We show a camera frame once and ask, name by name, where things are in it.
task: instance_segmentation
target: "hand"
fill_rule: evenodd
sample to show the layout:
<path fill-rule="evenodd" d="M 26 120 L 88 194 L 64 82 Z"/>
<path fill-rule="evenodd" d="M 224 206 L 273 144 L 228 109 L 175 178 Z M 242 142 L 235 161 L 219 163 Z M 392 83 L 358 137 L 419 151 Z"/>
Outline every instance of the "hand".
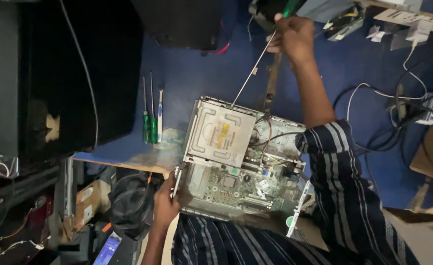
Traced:
<path fill-rule="evenodd" d="M 274 19 L 277 33 L 267 51 L 285 52 L 295 64 L 313 60 L 314 22 L 307 17 L 284 18 L 280 13 Z"/>
<path fill-rule="evenodd" d="M 171 198 L 171 189 L 174 188 L 175 184 L 176 179 L 174 178 L 174 171 L 172 171 L 154 195 L 153 226 L 155 228 L 166 230 L 179 213 L 178 195 L 176 194 L 174 198 Z"/>

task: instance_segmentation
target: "red wire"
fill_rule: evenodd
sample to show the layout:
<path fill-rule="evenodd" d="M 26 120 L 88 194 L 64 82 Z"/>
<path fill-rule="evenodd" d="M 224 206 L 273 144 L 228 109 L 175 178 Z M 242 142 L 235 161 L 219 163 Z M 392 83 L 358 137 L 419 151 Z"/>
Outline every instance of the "red wire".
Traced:
<path fill-rule="evenodd" d="M 209 52 L 210 54 L 222 54 L 224 53 L 228 47 L 230 46 L 230 41 L 228 41 L 228 43 L 226 44 L 226 46 L 224 46 L 223 48 L 221 48 L 219 51 L 215 51 L 215 52 Z"/>
<path fill-rule="evenodd" d="M 222 30 L 225 31 L 225 25 L 223 24 L 223 20 L 220 20 L 220 26 Z M 218 51 L 209 51 L 208 53 L 215 54 L 215 55 L 222 54 L 228 49 L 229 46 L 230 46 L 230 36 L 228 35 L 228 43 L 223 48 L 221 48 Z"/>

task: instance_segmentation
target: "green screwdriver handle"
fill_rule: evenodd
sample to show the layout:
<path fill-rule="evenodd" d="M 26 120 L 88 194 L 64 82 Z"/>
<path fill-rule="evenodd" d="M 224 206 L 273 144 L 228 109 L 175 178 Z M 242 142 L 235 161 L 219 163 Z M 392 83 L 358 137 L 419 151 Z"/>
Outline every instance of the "green screwdriver handle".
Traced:
<path fill-rule="evenodd" d="M 158 120 L 151 118 L 150 143 L 158 143 Z"/>
<path fill-rule="evenodd" d="M 296 3 L 298 2 L 298 0 L 289 0 L 287 5 L 285 6 L 285 9 L 283 10 L 283 17 L 287 18 L 289 17 L 289 15 L 292 14 L 293 9 L 295 9 Z"/>
<path fill-rule="evenodd" d="M 150 115 L 144 114 L 143 115 L 143 142 L 149 143 L 150 142 Z"/>

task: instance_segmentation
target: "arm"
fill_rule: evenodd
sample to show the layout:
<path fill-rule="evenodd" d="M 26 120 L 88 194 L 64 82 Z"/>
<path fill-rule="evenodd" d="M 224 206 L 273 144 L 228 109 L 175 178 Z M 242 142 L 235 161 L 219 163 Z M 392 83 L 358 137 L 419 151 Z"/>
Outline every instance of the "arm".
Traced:
<path fill-rule="evenodd" d="M 167 229 L 180 209 L 178 197 L 170 197 L 171 189 L 174 187 L 175 183 L 176 180 L 172 172 L 154 195 L 153 224 L 150 227 L 148 244 L 146 245 L 141 264 L 161 264 L 162 250 L 164 248 L 164 241 L 166 240 Z"/>
<path fill-rule="evenodd" d="M 306 17 L 284 19 L 281 14 L 275 16 L 275 21 L 278 33 L 267 51 L 287 53 L 298 83 L 306 127 L 335 121 L 336 115 L 313 56 L 313 21 Z"/>
<path fill-rule="evenodd" d="M 349 124 L 336 121 L 313 57 L 313 22 L 281 15 L 275 20 L 280 34 L 268 51 L 286 52 L 296 75 L 307 126 L 296 144 L 310 154 L 323 239 L 332 253 L 356 264 L 419 264 L 361 176 Z"/>

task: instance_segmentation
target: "sleeve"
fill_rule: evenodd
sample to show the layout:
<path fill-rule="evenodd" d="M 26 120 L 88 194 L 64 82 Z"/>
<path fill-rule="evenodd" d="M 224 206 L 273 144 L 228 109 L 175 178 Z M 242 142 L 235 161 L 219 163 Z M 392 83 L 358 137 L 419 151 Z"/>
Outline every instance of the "sleeve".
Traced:
<path fill-rule="evenodd" d="M 296 145 L 310 154 L 311 182 L 324 219 L 321 232 L 331 252 L 359 264 L 419 264 L 361 176 L 349 123 L 338 120 L 308 129 L 297 136 Z"/>

